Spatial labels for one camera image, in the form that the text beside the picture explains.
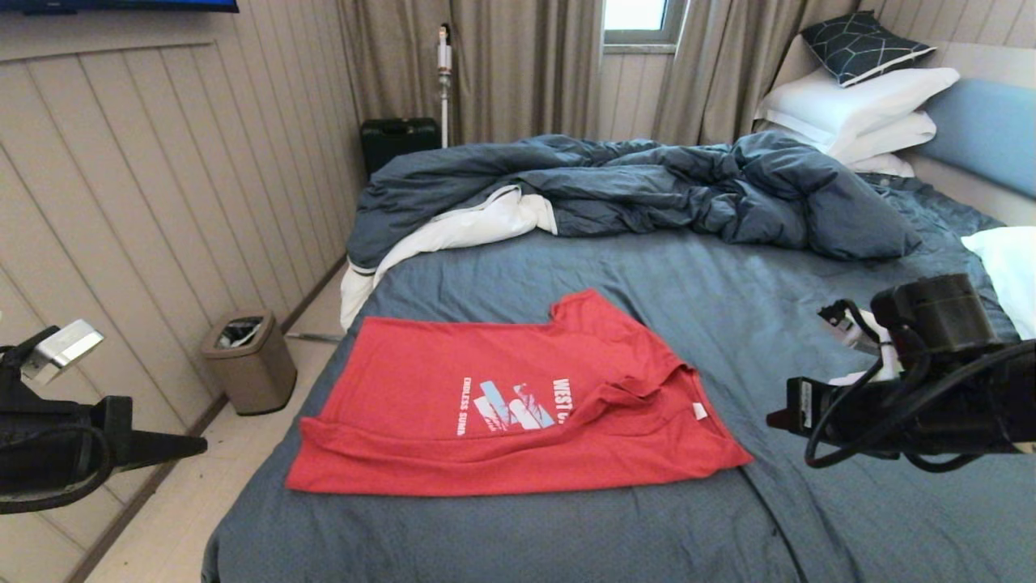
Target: black suitcase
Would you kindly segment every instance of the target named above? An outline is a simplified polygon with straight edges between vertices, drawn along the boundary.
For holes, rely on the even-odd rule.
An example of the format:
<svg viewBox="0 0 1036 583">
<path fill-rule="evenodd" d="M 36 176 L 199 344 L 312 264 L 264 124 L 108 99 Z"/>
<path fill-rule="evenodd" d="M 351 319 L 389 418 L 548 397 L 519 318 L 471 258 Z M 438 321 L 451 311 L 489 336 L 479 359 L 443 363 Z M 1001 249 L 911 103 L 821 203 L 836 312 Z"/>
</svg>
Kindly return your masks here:
<svg viewBox="0 0 1036 583">
<path fill-rule="evenodd" d="M 359 127 L 367 177 L 397 155 L 442 145 L 439 124 L 431 117 L 368 119 Z"/>
</svg>

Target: geometric pattern pillow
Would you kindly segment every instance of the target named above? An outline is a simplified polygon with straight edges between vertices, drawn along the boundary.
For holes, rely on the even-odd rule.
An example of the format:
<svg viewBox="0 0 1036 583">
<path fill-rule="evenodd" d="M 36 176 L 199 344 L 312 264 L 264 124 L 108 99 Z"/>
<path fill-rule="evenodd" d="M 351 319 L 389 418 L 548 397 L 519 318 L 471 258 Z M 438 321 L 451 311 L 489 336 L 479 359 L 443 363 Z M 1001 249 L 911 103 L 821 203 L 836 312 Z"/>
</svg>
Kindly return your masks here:
<svg viewBox="0 0 1036 583">
<path fill-rule="evenodd" d="M 892 34 L 873 10 L 831 19 L 802 31 L 806 43 L 842 87 L 908 68 L 936 50 Z"/>
</svg>

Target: mattress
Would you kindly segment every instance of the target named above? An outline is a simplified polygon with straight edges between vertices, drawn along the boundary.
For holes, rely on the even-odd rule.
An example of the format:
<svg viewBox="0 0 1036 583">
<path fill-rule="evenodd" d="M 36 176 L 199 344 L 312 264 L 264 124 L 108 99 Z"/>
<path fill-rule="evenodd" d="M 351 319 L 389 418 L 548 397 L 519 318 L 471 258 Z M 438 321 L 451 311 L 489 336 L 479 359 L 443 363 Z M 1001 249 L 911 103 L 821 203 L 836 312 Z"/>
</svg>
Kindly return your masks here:
<svg viewBox="0 0 1036 583">
<path fill-rule="evenodd" d="M 870 175 L 923 242 L 896 260 L 727 244 L 689 230 L 558 238 L 533 232 L 404 261 L 387 272 L 313 387 L 319 413 L 367 317 L 545 323 L 595 288 L 696 368 L 755 462 L 712 477 L 596 492 L 466 498 L 285 489 L 297 420 L 208 543 L 203 581 L 1023 581 L 1034 572 L 1033 457 L 946 475 L 857 457 L 826 470 L 771 430 L 790 377 L 839 377 L 870 357 L 816 311 L 919 276 L 966 271 L 998 334 L 1016 340 L 959 236 L 995 220 L 913 178 Z M 410 367 L 434 367 L 415 358 Z"/>
</svg>

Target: t-shirt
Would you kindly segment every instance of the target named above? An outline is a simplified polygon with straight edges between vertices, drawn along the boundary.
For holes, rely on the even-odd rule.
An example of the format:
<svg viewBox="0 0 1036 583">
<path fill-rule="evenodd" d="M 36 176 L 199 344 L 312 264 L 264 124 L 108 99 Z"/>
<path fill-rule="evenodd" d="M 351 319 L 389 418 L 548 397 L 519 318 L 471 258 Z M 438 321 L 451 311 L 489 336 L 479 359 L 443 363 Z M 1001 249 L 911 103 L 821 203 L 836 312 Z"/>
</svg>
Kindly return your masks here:
<svg viewBox="0 0 1036 583">
<path fill-rule="evenodd" d="M 697 373 L 588 289 L 545 325 L 368 318 L 293 490 L 470 496 L 701 478 L 752 461 Z"/>
</svg>

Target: blue headboard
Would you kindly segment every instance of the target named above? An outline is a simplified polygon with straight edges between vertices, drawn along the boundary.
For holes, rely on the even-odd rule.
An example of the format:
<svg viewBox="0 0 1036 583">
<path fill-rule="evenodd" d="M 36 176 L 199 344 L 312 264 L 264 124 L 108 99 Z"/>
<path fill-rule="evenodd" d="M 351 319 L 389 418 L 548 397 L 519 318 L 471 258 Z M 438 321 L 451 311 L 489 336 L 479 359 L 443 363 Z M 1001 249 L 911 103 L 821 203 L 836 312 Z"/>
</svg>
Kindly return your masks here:
<svg viewBox="0 0 1036 583">
<path fill-rule="evenodd" d="M 1036 198 L 1036 90 L 961 79 L 925 110 L 939 129 L 918 153 Z"/>
</svg>

